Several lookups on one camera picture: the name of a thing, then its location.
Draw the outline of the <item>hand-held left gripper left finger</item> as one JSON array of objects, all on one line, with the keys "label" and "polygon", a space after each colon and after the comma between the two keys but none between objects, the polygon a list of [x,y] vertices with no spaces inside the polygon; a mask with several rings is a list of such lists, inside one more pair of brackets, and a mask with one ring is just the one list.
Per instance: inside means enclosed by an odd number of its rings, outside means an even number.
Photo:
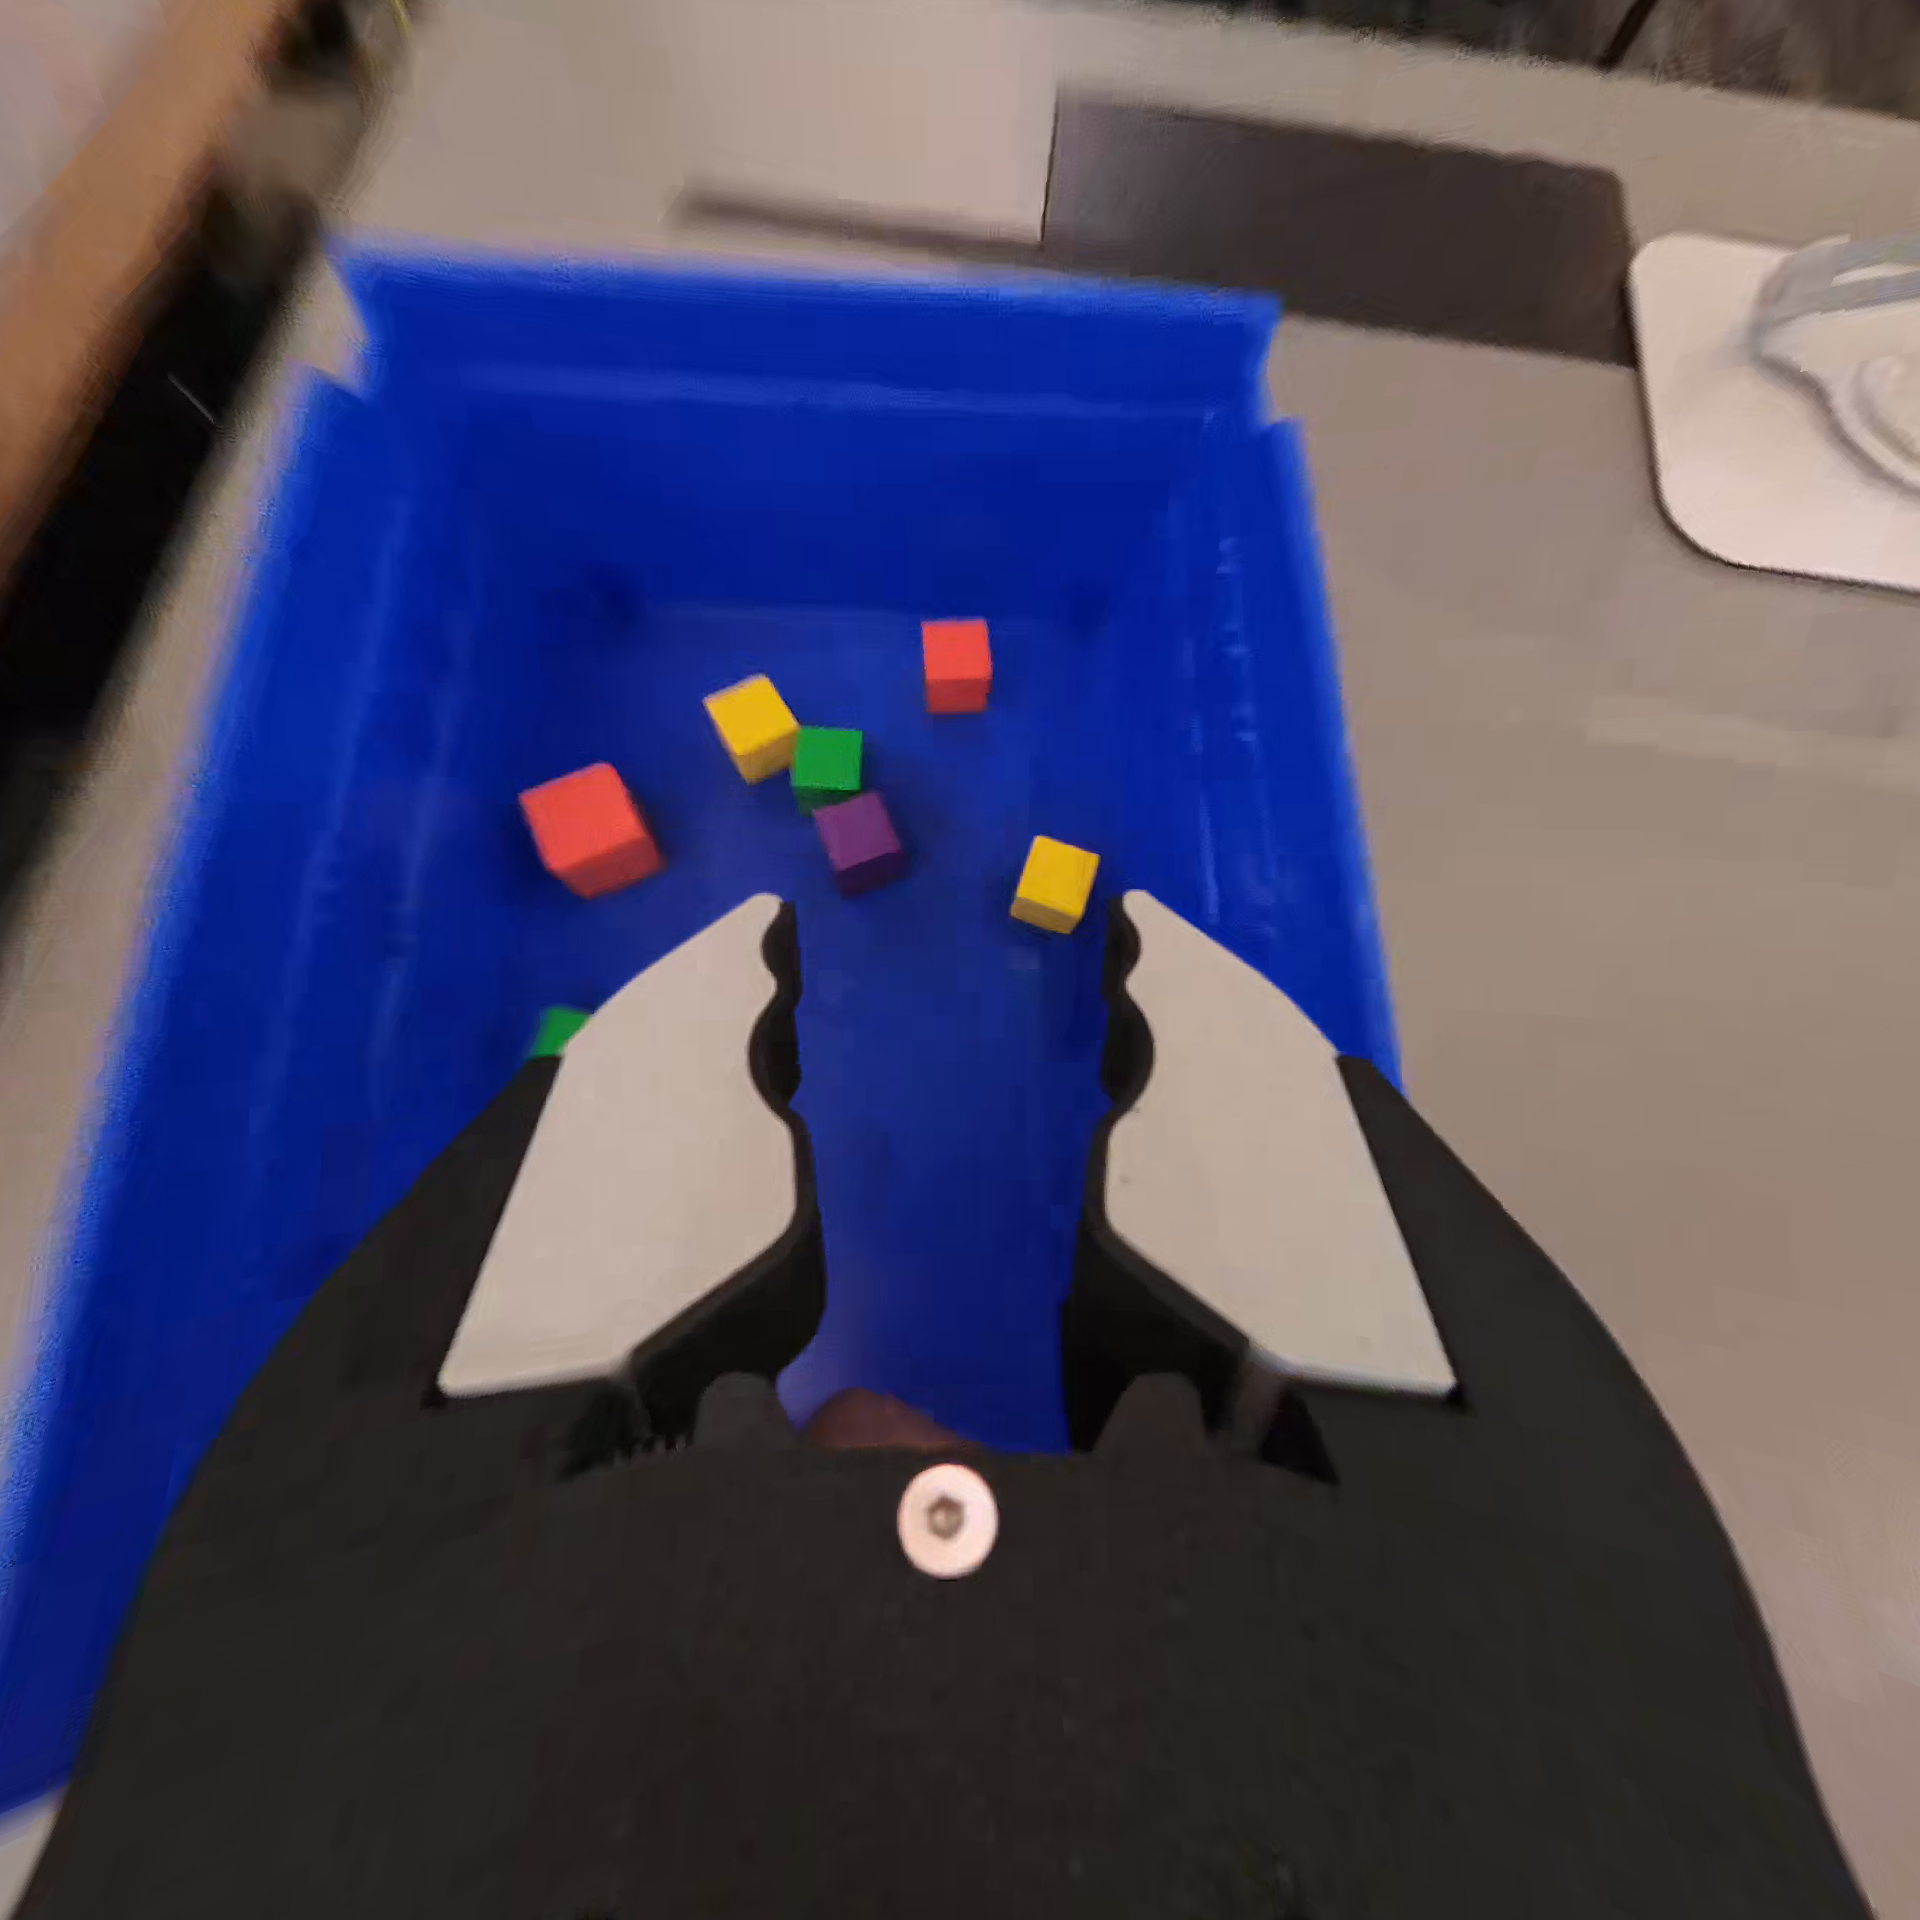
[{"label": "hand-held left gripper left finger", "polygon": [[747,897],[565,1045],[438,1370],[449,1402],[623,1385],[683,1437],[723,1377],[775,1384],[825,1320],[800,1091],[797,909]]}]

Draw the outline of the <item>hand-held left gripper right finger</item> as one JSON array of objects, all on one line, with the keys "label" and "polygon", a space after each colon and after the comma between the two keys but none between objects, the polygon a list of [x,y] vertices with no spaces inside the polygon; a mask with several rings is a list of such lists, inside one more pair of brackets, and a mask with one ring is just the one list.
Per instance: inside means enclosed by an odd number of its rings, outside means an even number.
[{"label": "hand-held left gripper right finger", "polygon": [[1111,902],[1101,966],[1109,1106],[1063,1299],[1072,1448],[1149,1377],[1187,1380],[1236,1450],[1280,1442],[1297,1385],[1449,1404],[1456,1366],[1332,1040],[1142,890]]}]

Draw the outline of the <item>large red wooden cube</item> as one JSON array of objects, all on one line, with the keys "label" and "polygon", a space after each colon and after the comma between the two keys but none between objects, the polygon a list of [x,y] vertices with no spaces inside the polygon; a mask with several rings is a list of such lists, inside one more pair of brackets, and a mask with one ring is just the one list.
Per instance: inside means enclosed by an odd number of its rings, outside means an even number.
[{"label": "large red wooden cube", "polygon": [[526,786],[516,802],[541,867],[579,898],[627,892],[664,867],[651,825],[607,761]]}]

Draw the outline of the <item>purple wooden cube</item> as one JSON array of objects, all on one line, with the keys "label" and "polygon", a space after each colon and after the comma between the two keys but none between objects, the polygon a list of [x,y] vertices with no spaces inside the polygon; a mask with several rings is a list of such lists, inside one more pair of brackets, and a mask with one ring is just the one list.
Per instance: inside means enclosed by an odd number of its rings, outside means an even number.
[{"label": "purple wooden cube", "polygon": [[821,805],[811,822],[841,898],[871,893],[904,875],[904,843],[883,793],[860,790]]}]

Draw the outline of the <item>blue plastic bin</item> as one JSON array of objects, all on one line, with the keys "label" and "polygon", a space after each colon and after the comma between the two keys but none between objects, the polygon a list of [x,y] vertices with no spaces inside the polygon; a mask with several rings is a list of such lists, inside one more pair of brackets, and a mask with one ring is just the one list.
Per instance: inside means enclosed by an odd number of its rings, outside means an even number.
[{"label": "blue plastic bin", "polygon": [[[797,907],[827,1258],[784,1373],[1056,1450],[1101,909],[1145,890],[1400,1078],[1305,433],[1261,294],[341,253],[316,374],[55,1227],[4,1478],[4,1811],[69,1774],[173,1502],[350,1251],[520,1064],[742,897]],[[991,700],[923,705],[984,618]],[[832,885],[703,698],[860,729],[903,877]],[[520,788],[612,764],[663,852],[579,898]],[[1036,835],[1080,925],[1011,920]]]}]

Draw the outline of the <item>yellow wooden cube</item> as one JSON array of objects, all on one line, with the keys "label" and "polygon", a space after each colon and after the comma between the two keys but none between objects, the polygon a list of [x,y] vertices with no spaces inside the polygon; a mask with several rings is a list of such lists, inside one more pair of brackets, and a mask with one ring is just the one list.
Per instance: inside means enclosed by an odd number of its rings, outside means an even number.
[{"label": "yellow wooden cube", "polygon": [[752,674],[708,692],[703,710],[740,781],[791,772],[800,720],[767,676]]},{"label": "yellow wooden cube", "polygon": [[1036,835],[1023,856],[1011,920],[1051,936],[1075,933],[1093,898],[1100,856],[1048,835]]}]

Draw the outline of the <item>wooden table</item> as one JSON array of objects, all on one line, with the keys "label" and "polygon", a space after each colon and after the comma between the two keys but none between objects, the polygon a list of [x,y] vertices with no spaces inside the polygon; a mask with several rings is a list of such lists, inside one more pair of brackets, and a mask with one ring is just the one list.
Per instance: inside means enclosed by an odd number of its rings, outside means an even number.
[{"label": "wooden table", "polygon": [[126,369],[283,2],[1,4],[1,554]]}]

